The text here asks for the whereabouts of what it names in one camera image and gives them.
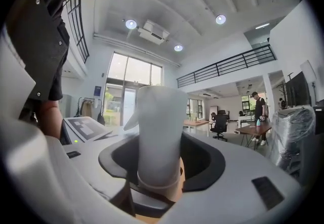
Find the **blue sign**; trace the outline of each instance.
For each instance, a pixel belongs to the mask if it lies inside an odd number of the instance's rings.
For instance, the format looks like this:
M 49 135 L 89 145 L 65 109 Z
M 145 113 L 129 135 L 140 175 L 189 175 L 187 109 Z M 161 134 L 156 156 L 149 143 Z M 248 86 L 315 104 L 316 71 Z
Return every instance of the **blue sign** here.
M 94 96 L 100 97 L 100 93 L 101 93 L 101 86 L 96 86 Z

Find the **railing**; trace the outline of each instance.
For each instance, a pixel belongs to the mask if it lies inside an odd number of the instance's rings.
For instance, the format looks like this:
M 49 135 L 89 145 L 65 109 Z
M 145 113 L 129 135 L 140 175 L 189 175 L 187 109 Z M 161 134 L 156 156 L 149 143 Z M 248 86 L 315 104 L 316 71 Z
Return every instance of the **railing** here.
M 81 0 L 67 0 L 63 3 L 63 6 L 66 6 L 67 8 L 67 14 L 76 46 L 81 54 L 83 62 L 86 63 L 87 58 L 89 57 L 89 52 L 85 40 L 85 34 L 83 32 Z
M 270 45 L 229 57 L 177 79 L 178 88 L 276 60 Z

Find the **table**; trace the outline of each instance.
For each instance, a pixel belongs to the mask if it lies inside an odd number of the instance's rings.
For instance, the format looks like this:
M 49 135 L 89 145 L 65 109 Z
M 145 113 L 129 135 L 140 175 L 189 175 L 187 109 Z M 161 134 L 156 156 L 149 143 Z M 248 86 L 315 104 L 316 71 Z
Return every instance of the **table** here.
M 183 126 L 194 129 L 194 133 L 197 131 L 197 127 L 200 127 L 202 125 L 209 124 L 209 121 L 190 121 L 190 120 L 185 120 L 183 122 Z M 209 128 L 207 129 L 207 137 L 209 137 Z
M 266 133 L 268 130 L 271 129 L 271 124 L 269 122 L 261 122 L 261 126 L 260 127 L 256 127 L 255 124 L 251 124 L 242 128 L 238 128 L 236 129 L 236 131 L 243 133 L 243 137 L 242 137 L 242 141 L 241 141 L 241 145 L 243 143 L 244 140 L 244 136 L 247 139 L 247 145 L 246 147 L 249 147 L 253 137 L 255 136 L 262 136 L 262 134 Z M 254 141 L 254 150 L 257 147 L 257 141 Z
M 254 121 L 254 116 L 239 116 L 237 126 L 242 127 L 241 121 Z

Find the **white cup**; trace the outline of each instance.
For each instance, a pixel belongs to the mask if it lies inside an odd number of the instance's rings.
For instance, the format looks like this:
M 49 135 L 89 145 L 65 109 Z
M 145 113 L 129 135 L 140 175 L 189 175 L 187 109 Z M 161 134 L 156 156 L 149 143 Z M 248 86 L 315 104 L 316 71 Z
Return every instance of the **white cup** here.
M 163 86 L 138 90 L 137 108 L 124 130 L 139 125 L 139 183 L 169 196 L 180 176 L 180 140 L 188 95 Z

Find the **recessed light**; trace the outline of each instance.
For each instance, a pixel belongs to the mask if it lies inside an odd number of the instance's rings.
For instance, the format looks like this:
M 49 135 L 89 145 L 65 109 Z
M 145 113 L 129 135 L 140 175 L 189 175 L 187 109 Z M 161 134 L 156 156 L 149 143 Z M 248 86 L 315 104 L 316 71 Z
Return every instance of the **recessed light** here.
M 218 15 L 216 18 L 216 23 L 219 25 L 224 24 L 226 21 L 226 17 L 224 15 Z
M 134 29 L 137 27 L 136 21 L 129 19 L 128 21 L 126 21 L 126 27 L 129 29 Z
M 176 45 L 176 46 L 174 47 L 174 50 L 177 51 L 177 52 L 180 52 L 180 51 L 183 50 L 183 46 L 182 46 L 182 45 Z
M 258 27 L 256 27 L 255 29 L 263 28 L 263 27 L 266 27 L 266 26 L 269 26 L 269 25 L 270 25 L 270 23 L 267 23 L 267 24 L 264 24 L 264 25 L 258 26 Z

